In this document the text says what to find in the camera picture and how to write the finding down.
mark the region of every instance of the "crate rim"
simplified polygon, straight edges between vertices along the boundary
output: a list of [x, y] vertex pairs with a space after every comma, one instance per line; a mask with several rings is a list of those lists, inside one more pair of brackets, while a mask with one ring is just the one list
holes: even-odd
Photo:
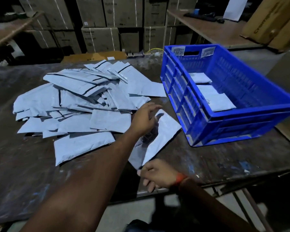
[[[168, 53], [172, 54], [174, 60], [177, 62], [178, 66], [184, 71], [184, 73], [188, 73], [188, 71], [185, 69], [184, 66], [182, 66], [181, 62], [179, 61], [179, 59], [177, 58], [177, 56], [172, 52], [172, 47], [180, 47], [180, 46], [204, 46], [204, 47], [220, 47], [222, 50], [226, 51], [229, 55], [231, 55], [232, 57], [234, 57], [238, 62], [245, 64], [245, 62], [243, 62], [242, 60], [240, 60], [239, 58], [237, 58], [236, 56], [232, 55], [226, 48], [224, 48], [223, 46], [219, 45], [219, 44], [204, 44], [204, 45], [166, 45], [164, 47], [164, 53], [166, 54], [165, 51], [167, 51]], [[276, 85], [275, 83], [271, 82], [268, 78], [266, 78], [265, 76], [263, 76], [262, 74], [260, 74], [258, 71], [256, 71], [255, 69], [249, 67], [253, 72], [255, 72], [256, 74], [258, 74], [264, 81], [270, 83], [271, 85], [273, 85], [276, 89], [278, 89], [280, 92], [284, 93], [286, 96], [288, 96], [290, 98], [290, 93], [286, 92], [285, 90], [283, 90], [282, 88], [280, 88], [278, 85]], [[237, 115], [237, 114], [247, 114], [247, 113], [254, 113], [254, 112], [260, 112], [259, 108], [260, 107], [250, 107], [250, 108], [241, 108], [241, 109], [234, 109], [234, 110], [227, 110], [227, 111], [219, 111], [219, 112], [213, 112], [212, 109], [209, 107], [209, 105], [207, 104], [207, 102], [205, 101], [201, 91], [199, 90], [199, 88], [197, 87], [197, 85], [194, 83], [194, 81], [192, 80], [191, 77], [188, 77], [189, 82], [192, 84], [193, 89], [196, 91], [196, 93], [198, 94], [198, 96], [202, 99], [203, 105], [205, 106], [205, 109], [207, 111], [207, 113], [211, 116], [211, 117], [222, 117], [222, 116], [229, 116], [229, 115]], [[277, 110], [277, 109], [282, 109], [282, 108], [290, 108], [290, 103], [287, 104], [279, 104], [279, 105], [267, 105], [267, 106], [261, 106], [262, 107], [262, 111], [270, 111], [270, 110]]]

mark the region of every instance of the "pile of white packages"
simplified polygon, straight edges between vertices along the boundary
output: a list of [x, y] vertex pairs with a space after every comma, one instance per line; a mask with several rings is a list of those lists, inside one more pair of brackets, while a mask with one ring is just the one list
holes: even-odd
[[236, 108], [232, 101], [226, 96], [225, 93], [218, 93], [217, 90], [211, 85], [212, 80], [203, 72], [189, 73], [192, 80], [197, 84], [202, 95], [206, 99], [209, 107], [213, 112], [225, 111]]
[[[166, 97], [161, 83], [152, 82], [129, 63], [103, 60], [85, 66], [46, 74], [43, 79], [49, 83], [14, 102], [16, 120], [26, 121], [18, 133], [43, 138], [63, 135], [54, 140], [56, 166], [114, 142], [112, 132], [124, 133], [132, 111], [150, 101], [148, 96]], [[160, 117], [157, 127], [140, 138], [129, 158], [136, 169], [181, 128], [163, 110], [156, 115]]]

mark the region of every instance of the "brown table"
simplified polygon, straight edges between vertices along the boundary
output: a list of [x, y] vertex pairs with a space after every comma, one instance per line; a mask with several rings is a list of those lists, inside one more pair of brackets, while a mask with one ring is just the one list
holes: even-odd
[[188, 26], [190, 29], [195, 31], [197, 34], [204, 37], [210, 43], [220, 44], [227, 49], [262, 47], [262, 45], [254, 43], [240, 36], [242, 29], [246, 24], [244, 21], [237, 23], [230, 20], [225, 20], [225, 22], [221, 24], [217, 22], [209, 22], [200, 19], [184, 17], [184, 14], [191, 12], [193, 12], [193, 10], [167, 10], [165, 22], [168, 22], [168, 15], [172, 15], [183, 24]]
[[[122, 62], [129, 62], [152, 81], [160, 82], [160, 57]], [[94, 155], [82, 155], [55, 167], [55, 137], [16, 134], [23, 124], [16, 122], [12, 114], [17, 96], [46, 83], [42, 79], [46, 73], [65, 68], [84, 66], [68, 63], [0, 67], [0, 223], [29, 218], [45, 197]], [[168, 98], [152, 101], [177, 120]], [[193, 148], [179, 131], [157, 157], [204, 184], [226, 183], [290, 170], [290, 142], [273, 129], [256, 139]], [[244, 172], [241, 162], [247, 162], [249, 173]], [[112, 202], [145, 196], [139, 183], [136, 170], [127, 163]]]
[[0, 29], [0, 45], [11, 40], [14, 36], [23, 31], [29, 24], [43, 14], [44, 12], [38, 11], [32, 18], [16, 19], [8, 23], [2, 23], [2, 26], [6, 27]]

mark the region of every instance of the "forearm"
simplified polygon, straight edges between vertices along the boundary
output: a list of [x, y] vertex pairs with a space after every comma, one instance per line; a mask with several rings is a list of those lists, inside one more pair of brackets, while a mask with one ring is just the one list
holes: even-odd
[[192, 179], [185, 179], [180, 184], [179, 193], [188, 202], [187, 206], [195, 214], [196, 218], [205, 225], [233, 232], [258, 231], [210, 196]]
[[42, 205], [23, 231], [32, 231], [32, 226], [35, 231], [95, 231], [138, 138], [128, 130], [94, 152], [87, 166]]

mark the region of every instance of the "barcode sticker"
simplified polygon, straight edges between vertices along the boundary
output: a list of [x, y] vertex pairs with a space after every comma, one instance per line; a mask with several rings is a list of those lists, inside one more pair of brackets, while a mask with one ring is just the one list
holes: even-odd
[[186, 46], [173, 46], [172, 47], [172, 52], [176, 56], [183, 56], [185, 53]]
[[213, 55], [215, 48], [216, 46], [202, 49], [201, 58]]

